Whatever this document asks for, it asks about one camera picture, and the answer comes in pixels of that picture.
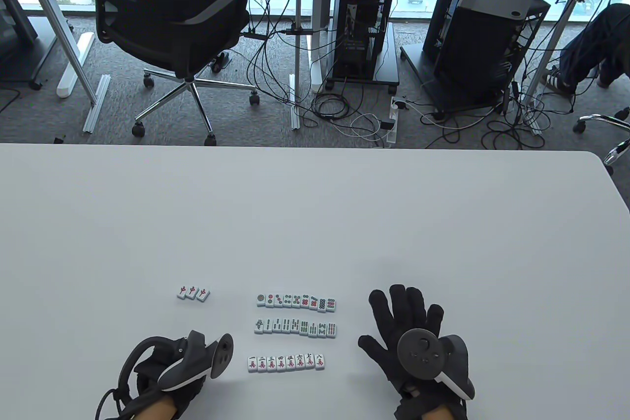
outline sneaker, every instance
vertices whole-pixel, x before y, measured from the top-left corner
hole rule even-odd
[[[598,74],[597,74],[597,85],[602,89],[607,89],[610,87],[612,80],[606,80],[606,77],[601,73],[601,64],[598,66]]]
[[[541,81],[557,94],[564,96],[575,95],[577,87],[572,87],[568,83],[563,82],[560,77],[560,71],[555,66],[551,67],[551,71],[549,73],[542,76]]]

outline power adapter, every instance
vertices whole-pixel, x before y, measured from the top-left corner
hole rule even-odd
[[[380,129],[389,131],[389,130],[394,129],[395,124],[396,124],[396,121],[389,118],[385,118],[380,121]]]

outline black glove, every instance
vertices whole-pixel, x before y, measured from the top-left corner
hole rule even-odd
[[[401,336],[412,328],[423,328],[436,337],[439,336],[444,310],[439,305],[431,305],[428,311],[425,311],[422,292],[415,287],[405,289],[405,286],[400,284],[392,285],[389,288],[389,294],[394,316],[389,311],[387,297],[382,291],[373,290],[369,298],[378,332],[387,349],[369,335],[359,337],[359,347],[376,361],[404,400],[412,397],[414,401],[417,399],[423,404],[426,412],[445,404],[459,406],[459,397],[448,387],[435,380],[416,379],[403,368],[398,360],[397,348]]]
[[[133,369],[138,373],[136,384],[139,396],[152,390],[157,391],[160,374],[162,374],[168,366],[182,358],[179,348],[183,349],[186,346],[186,339],[178,339],[175,343],[178,348],[174,351],[169,348],[156,346],[153,348],[153,353]],[[205,376],[177,390],[162,393],[163,395],[169,395],[169,397],[173,398],[173,404],[175,404],[177,409],[177,413],[173,417],[174,419],[178,419],[182,416],[182,413],[188,408],[191,400],[201,391],[203,382],[205,382]]]

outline chair leg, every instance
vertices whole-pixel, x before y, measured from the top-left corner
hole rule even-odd
[[[206,64],[205,66],[203,66],[203,69],[201,69],[199,72],[195,74],[195,78],[200,77],[209,66],[210,64]]]
[[[173,82],[183,82],[182,79],[177,78],[175,74],[172,74],[169,72],[160,72],[159,70],[144,69],[144,73],[155,75],[156,77],[166,78],[167,80],[173,80]]]
[[[208,128],[208,135],[213,134],[212,133],[212,123],[210,123],[210,119],[208,118],[207,114],[205,114],[205,111],[203,110],[203,105],[201,104],[201,98],[199,98],[199,92],[196,89],[195,82],[191,82],[189,84],[189,89],[190,89],[190,93],[193,95],[193,98],[195,99],[195,103],[197,104],[197,108],[199,109],[199,113],[201,114],[201,116],[203,118],[203,122],[205,123],[205,127]]]
[[[195,84],[198,87],[210,87],[214,89],[234,89],[234,90],[245,90],[245,91],[255,91],[256,87],[253,85],[248,85],[245,83],[231,83],[231,82],[221,82],[219,80],[207,80],[206,78],[196,78]]]
[[[168,92],[165,96],[160,98],[157,102],[153,103],[153,105],[149,106],[147,109],[142,111],[138,116],[135,117],[136,123],[140,121],[145,116],[155,112],[158,108],[162,107],[165,103],[169,103],[173,98],[177,97],[184,90],[187,89],[189,85],[186,82],[180,83],[177,87]]]
[[[609,125],[612,125],[613,127],[625,129],[626,131],[630,132],[630,123],[626,123],[625,121],[621,119],[613,118],[612,116],[606,116],[606,115],[600,115],[600,114],[580,116],[580,118],[578,119],[578,123],[580,123],[581,121],[591,121],[591,120],[603,121],[605,123],[608,123]]]
[[[612,165],[614,161],[619,159],[630,148],[630,139],[626,139],[623,143],[619,143],[608,155],[603,159],[604,165]]]

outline jeans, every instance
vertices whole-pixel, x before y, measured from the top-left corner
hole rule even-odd
[[[629,34],[630,4],[611,4],[560,53],[561,80],[575,87],[600,65],[600,80],[612,83],[624,73],[618,51]]]

